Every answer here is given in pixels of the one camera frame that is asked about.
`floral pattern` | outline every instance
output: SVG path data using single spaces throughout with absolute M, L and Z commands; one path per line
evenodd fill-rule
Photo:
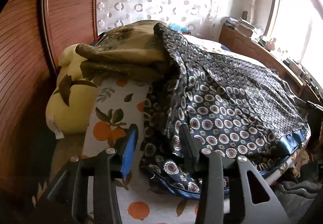
M 305 103 L 277 73 L 204 51 L 163 25 L 157 24 L 154 32 L 178 72 L 154 82 L 147 95 L 151 105 L 144 108 L 148 134 L 141 146 L 142 169 L 156 174 L 157 168 L 151 167 L 155 165 L 174 188 L 199 193 L 200 180 L 192 179 L 182 166 L 181 124 L 188 125 L 203 147 L 223 157 L 244 154 L 259 171 L 281 160 L 271 156 L 271 150 L 282 136 L 307 131 Z

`black metal clamp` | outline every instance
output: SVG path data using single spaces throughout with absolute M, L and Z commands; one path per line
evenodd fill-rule
M 73 156 L 41 196 L 29 223 L 81 224 L 88 218 L 88 177 L 94 177 L 93 208 L 97 224 L 122 224 L 114 178 L 130 171 L 138 128 L 131 125 L 118 152 L 107 148 L 95 157 Z M 202 178 L 196 224 L 290 223 L 282 205 L 245 156 L 222 158 L 192 138 L 187 125 L 180 127 L 185 167 Z M 230 182 L 230 212 L 223 213 L 223 174 Z
M 51 181 L 28 223 L 81 224 L 88 218 L 88 178 L 93 176 L 93 209 L 97 224 L 122 224 L 114 184 L 130 171 L 138 140 L 131 124 L 126 137 L 97 156 L 73 156 Z
M 221 157 L 192 138 L 188 126 L 180 127 L 185 168 L 202 178 L 195 224 L 287 224 L 289 218 L 269 185 L 245 156 Z M 223 174 L 230 182 L 230 212 L 223 213 Z

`orange fruit pattern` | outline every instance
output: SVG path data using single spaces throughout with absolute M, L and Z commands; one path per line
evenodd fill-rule
M 128 207 L 128 213 L 136 220 L 144 220 L 149 215 L 149 207 L 145 202 L 132 202 Z
M 116 84 L 123 88 L 125 85 L 128 84 L 128 81 L 126 79 L 118 79 Z
M 144 103 L 143 102 L 139 102 L 137 104 L 137 109 L 140 111 L 140 112 L 143 112 L 143 108 L 144 108 Z
M 126 132 L 122 128 L 117 127 L 111 131 L 111 139 L 114 141 L 124 136 L 126 136 Z
M 195 215 L 197 215 L 197 211 L 199 210 L 199 204 L 197 204 L 196 206 L 195 206 L 195 209 L 194 209 L 194 212 L 195 212 Z
M 93 127 L 93 136 L 98 141 L 107 140 L 111 136 L 111 126 L 108 122 L 99 121 Z

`blue satin trim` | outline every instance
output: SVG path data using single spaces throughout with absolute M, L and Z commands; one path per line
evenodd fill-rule
M 276 144 L 276 156 L 289 156 L 305 141 L 307 128 L 282 136 Z
M 277 153 L 281 153 L 280 156 L 283 158 L 274 166 L 270 167 L 268 170 L 260 171 L 260 175 L 263 178 L 269 177 L 273 174 L 282 164 L 284 164 L 287 159 L 290 157 L 291 154 L 295 152 L 298 146 L 305 141 L 305 137 L 307 135 L 307 128 L 306 129 L 299 129 L 293 133 L 288 135 L 284 135 L 280 138 L 280 141 L 276 144 L 277 146 Z M 154 178 L 158 179 L 160 185 L 164 187 L 170 194 L 185 197 L 188 199 L 200 199 L 199 193 L 190 192 L 179 187 L 173 186 L 162 179 L 161 176 L 154 175 Z M 230 188 L 227 187 L 224 189 L 224 198 L 228 198 L 230 194 Z
M 127 135 L 129 135 L 129 140 L 127 142 L 125 151 L 122 156 L 122 167 L 121 167 L 121 175 L 123 178 L 127 176 L 127 174 L 131 170 L 132 159 L 135 155 L 135 149 L 138 139 L 138 128 L 137 126 L 129 127 Z
M 223 50 L 230 51 L 226 46 L 224 46 L 224 45 L 222 45 L 222 44 L 221 44 L 221 48 L 222 48 Z

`window frame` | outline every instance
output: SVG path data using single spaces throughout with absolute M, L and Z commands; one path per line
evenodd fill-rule
M 278 15 L 277 13 L 278 13 L 278 9 L 279 9 L 279 6 L 280 6 L 280 1 L 281 0 L 272 0 L 270 13 L 269 13 L 269 17 L 268 17 L 268 22 L 267 22 L 267 25 L 266 25 L 266 29 L 264 31 L 264 35 L 267 36 L 267 37 L 271 37 L 272 32 L 274 30 L 277 15 Z M 311 30 L 312 30 L 312 19 L 311 19 L 311 21 L 309 23 L 309 26 L 308 26 L 308 29 L 307 29 L 307 33 L 306 33 L 305 41 L 304 41 L 304 46 L 303 46 L 303 49 L 301 51 L 300 57 L 299 57 L 299 59 L 295 59 L 295 61 L 298 62 L 298 63 L 301 63 L 301 61 L 302 61 L 302 59 L 304 57 L 304 54 L 305 54 L 305 51 L 306 51 L 306 48 L 307 48 L 307 45 L 308 45 L 308 42 L 309 42 L 309 39 L 310 39 Z

